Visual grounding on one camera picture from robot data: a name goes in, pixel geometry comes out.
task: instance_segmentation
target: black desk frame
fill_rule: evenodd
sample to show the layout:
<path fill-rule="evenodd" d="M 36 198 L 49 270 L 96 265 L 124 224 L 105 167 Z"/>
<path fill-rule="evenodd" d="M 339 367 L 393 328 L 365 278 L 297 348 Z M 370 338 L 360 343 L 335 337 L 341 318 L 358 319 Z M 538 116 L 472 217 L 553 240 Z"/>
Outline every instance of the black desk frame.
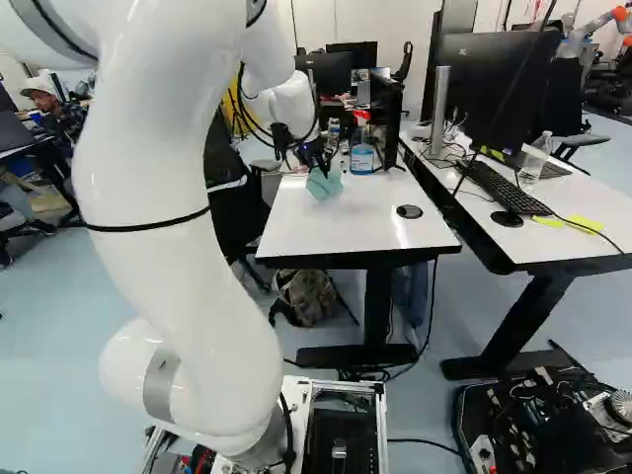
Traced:
<path fill-rule="evenodd" d="M 516 265 L 416 154 L 401 140 L 400 144 L 405 149 L 404 161 L 419 184 L 483 265 L 496 275 L 528 272 L 533 277 L 479 355 L 441 362 L 445 378 L 488 378 L 541 365 L 567 366 L 568 357 L 563 351 L 523 353 L 521 350 L 546 321 L 576 277 L 632 269 L 632 254 Z"/>
<path fill-rule="evenodd" d="M 364 344 L 299 350 L 317 358 L 312 368 L 353 368 L 364 364 L 405 364 L 417 361 L 417 350 L 410 344 L 387 344 L 391 312 L 391 285 L 395 269 L 434 260 L 439 255 L 457 254 L 460 245 L 425 249 L 354 252 L 329 255 L 267 257 L 257 262 L 273 269 L 366 270 L 364 293 Z"/>

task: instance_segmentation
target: white cap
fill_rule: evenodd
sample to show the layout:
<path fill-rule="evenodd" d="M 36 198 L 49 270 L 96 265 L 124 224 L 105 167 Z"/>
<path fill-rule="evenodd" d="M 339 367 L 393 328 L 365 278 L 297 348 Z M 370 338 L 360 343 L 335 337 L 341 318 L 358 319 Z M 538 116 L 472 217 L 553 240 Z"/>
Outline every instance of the white cap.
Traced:
<path fill-rule="evenodd" d="M 55 90 L 48 81 L 47 77 L 31 77 L 24 81 L 24 86 L 20 94 L 30 98 L 31 92 L 33 91 L 43 91 L 50 94 L 51 96 L 57 97 L 57 94 L 55 93 Z"/>

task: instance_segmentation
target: computer monitor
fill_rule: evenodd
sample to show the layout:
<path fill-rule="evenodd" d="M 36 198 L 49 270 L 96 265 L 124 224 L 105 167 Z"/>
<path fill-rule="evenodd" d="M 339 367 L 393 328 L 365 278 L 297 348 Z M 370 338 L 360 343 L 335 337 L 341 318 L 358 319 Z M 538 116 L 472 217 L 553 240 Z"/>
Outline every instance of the computer monitor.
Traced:
<path fill-rule="evenodd" d="M 433 117 L 436 55 L 440 48 L 441 37 L 457 33 L 472 33 L 477 9 L 478 0 L 443 0 L 441 9 L 434 12 L 424 101 L 422 102 L 422 121 L 430 120 Z"/>
<path fill-rule="evenodd" d="M 17 112 L 18 108 L 13 103 L 11 96 L 6 91 L 2 83 L 0 83 L 0 112 Z"/>
<path fill-rule="evenodd" d="M 350 52 L 354 55 L 352 69 L 377 67 L 377 41 L 338 42 L 327 44 L 327 52 Z"/>
<path fill-rule="evenodd" d="M 316 91 L 320 95 L 341 95 L 352 88 L 352 61 L 350 52 L 316 53 L 295 56 L 296 69 L 314 73 Z"/>
<path fill-rule="evenodd" d="M 556 30 L 443 36 L 437 64 L 450 66 L 448 115 L 450 108 L 459 109 L 474 147 L 519 153 L 542 104 L 547 71 L 561 39 Z"/>
<path fill-rule="evenodd" d="M 0 151 L 12 150 L 34 142 L 33 136 L 22 125 L 15 113 L 0 112 Z"/>
<path fill-rule="evenodd" d="M 402 118 L 403 86 L 378 72 L 370 73 L 371 121 L 373 146 L 383 170 L 397 165 L 399 126 Z"/>

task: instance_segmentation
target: white robotic arm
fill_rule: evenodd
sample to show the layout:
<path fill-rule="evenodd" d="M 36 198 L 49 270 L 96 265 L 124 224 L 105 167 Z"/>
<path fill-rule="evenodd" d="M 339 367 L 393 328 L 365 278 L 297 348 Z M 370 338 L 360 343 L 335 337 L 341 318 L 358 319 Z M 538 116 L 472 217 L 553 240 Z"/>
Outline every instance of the white robotic arm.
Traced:
<path fill-rule="evenodd" d="M 583 25 L 580 28 L 575 28 L 569 33 L 568 40 L 564 42 L 558 51 L 558 57 L 570 59 L 573 57 L 579 57 L 581 51 L 581 44 L 584 41 L 586 35 L 592 35 L 597 30 L 603 28 L 612 20 L 616 21 L 617 30 L 622 35 L 632 34 L 632 14 L 628 13 L 627 7 L 632 6 L 632 3 L 625 6 L 618 6 L 597 19 Z"/>
<path fill-rule="evenodd" d="M 0 0 L 0 43 L 17 57 L 67 68 L 99 53 L 73 184 L 138 316 L 104 350 L 104 385 L 167 430 L 246 466 L 277 460 L 282 357 L 219 249 L 202 151 L 240 59 L 246 93 L 282 84 L 265 93 L 274 119 L 295 136 L 309 130 L 309 85 L 293 72 L 271 3 Z"/>

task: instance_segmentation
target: yellow sticky note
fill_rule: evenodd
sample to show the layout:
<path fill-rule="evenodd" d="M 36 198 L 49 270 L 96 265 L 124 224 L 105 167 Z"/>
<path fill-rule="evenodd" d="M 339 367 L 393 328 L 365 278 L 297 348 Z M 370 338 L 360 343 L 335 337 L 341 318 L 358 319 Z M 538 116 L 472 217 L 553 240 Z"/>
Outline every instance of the yellow sticky note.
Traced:
<path fill-rule="evenodd" d="M 571 222 L 575 222 L 579 225 L 573 225 L 572 223 L 568 223 L 568 225 L 575 227 L 576 229 L 583 230 L 584 232 L 592 235 L 596 235 L 595 232 L 601 232 L 605 227 L 605 224 L 601 222 L 596 222 L 594 220 L 590 220 L 586 217 L 583 217 L 579 214 L 573 214 L 570 217 L 567 217 L 567 220 Z"/>
<path fill-rule="evenodd" d="M 549 227 L 553 227 L 554 229 L 561 229 L 562 227 L 564 227 L 564 222 L 554 218 L 552 219 L 549 217 L 539 217 L 537 215 L 532 215 L 531 219 L 538 224 L 548 225 Z"/>
<path fill-rule="evenodd" d="M 505 163 L 505 155 L 502 152 L 496 150 L 490 150 L 490 152 L 494 158 Z"/>

